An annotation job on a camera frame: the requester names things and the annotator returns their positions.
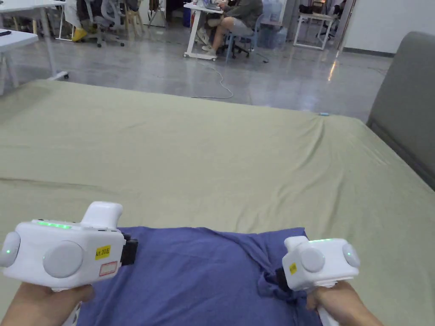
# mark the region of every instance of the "white handheld controller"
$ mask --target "white handheld controller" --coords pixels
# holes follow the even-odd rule
[[[360,260],[354,247],[344,239],[309,241],[292,236],[284,241],[288,253],[282,259],[287,285],[294,291],[312,291],[316,286],[333,287],[337,281],[359,273]],[[323,326],[338,326],[323,308],[318,308]]]
[[[80,223],[32,220],[7,234],[0,267],[7,277],[70,289],[114,277],[121,265],[134,263],[137,240],[117,229],[123,207],[93,202]],[[75,309],[64,325],[77,321]]]

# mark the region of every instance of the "hand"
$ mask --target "hand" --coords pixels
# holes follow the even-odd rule
[[[22,283],[0,326],[61,326],[80,301],[93,297],[90,285],[53,292],[48,287]]]
[[[318,287],[308,295],[307,308],[323,306],[341,325],[381,326],[381,322],[366,308],[354,288],[340,281],[332,288]]]

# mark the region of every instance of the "finger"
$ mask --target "finger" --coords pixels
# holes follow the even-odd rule
[[[23,282],[21,283],[20,288],[18,289],[19,292],[24,293],[33,293],[37,295],[47,295],[53,293],[52,289],[46,286],[42,285],[36,285],[36,284],[30,284]]]
[[[317,301],[316,298],[312,293],[307,295],[307,309],[308,310],[314,310],[317,307]]]
[[[89,301],[94,297],[94,289],[90,285],[76,287],[74,289],[57,292],[53,295],[53,301],[62,302],[68,310],[72,310],[80,301]]]

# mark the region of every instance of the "grey headboard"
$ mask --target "grey headboard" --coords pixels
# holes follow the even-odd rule
[[[405,36],[367,126],[435,190],[435,36]]]

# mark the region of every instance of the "white table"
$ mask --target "white table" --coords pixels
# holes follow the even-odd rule
[[[7,30],[0,28],[0,33],[5,31]],[[10,51],[37,41],[38,36],[36,34],[17,32],[16,30],[12,30],[9,35],[0,36],[0,96],[3,95],[4,91],[6,69],[9,71],[13,86],[18,87],[18,76],[13,66]]]
[[[39,10],[39,16],[42,21],[44,39],[48,49],[48,60],[50,62],[51,77],[50,80],[57,80],[61,77],[68,78],[67,71],[57,72],[54,62],[53,46],[50,39],[50,30],[48,28],[46,8],[54,6],[64,6],[65,2],[56,0],[3,0],[0,4],[0,27],[3,27],[2,15],[5,13],[14,13],[25,10]]]
[[[191,37],[189,39],[189,45],[187,46],[187,51],[184,53],[184,57],[191,57],[191,58],[199,58],[199,59],[206,59],[206,60],[216,60],[216,57],[210,56],[204,53],[193,53],[193,44],[195,43],[195,35],[196,31],[198,29],[198,22],[199,18],[201,17],[202,13],[224,13],[222,10],[211,10],[207,9],[203,6],[199,6],[197,4],[193,3],[187,3],[184,5],[185,8],[189,8],[190,10],[195,11],[195,18],[193,20],[193,26],[191,31]]]
[[[311,25],[311,21],[312,20],[321,20],[321,22],[320,22],[320,29],[319,29],[319,32],[317,34],[317,38],[322,42],[322,46],[321,47],[317,47],[317,46],[314,46],[314,45],[307,45],[307,44],[298,43],[299,31],[301,30],[301,25],[302,25],[303,18],[310,19],[310,25]],[[326,42],[328,41],[328,35],[329,35],[329,32],[331,31],[332,23],[334,22],[334,20],[335,20],[335,18],[332,17],[332,16],[321,15],[319,13],[312,13],[312,14],[299,13],[299,24],[298,24],[298,29],[296,30],[296,35],[294,36],[293,45],[297,46],[297,47],[308,47],[308,48],[311,48],[311,49],[320,49],[320,50],[323,50],[325,48]],[[323,22],[324,21],[329,22],[329,24],[328,24],[328,29],[326,30],[325,37],[322,39],[320,34],[322,32],[322,29],[323,29]]]

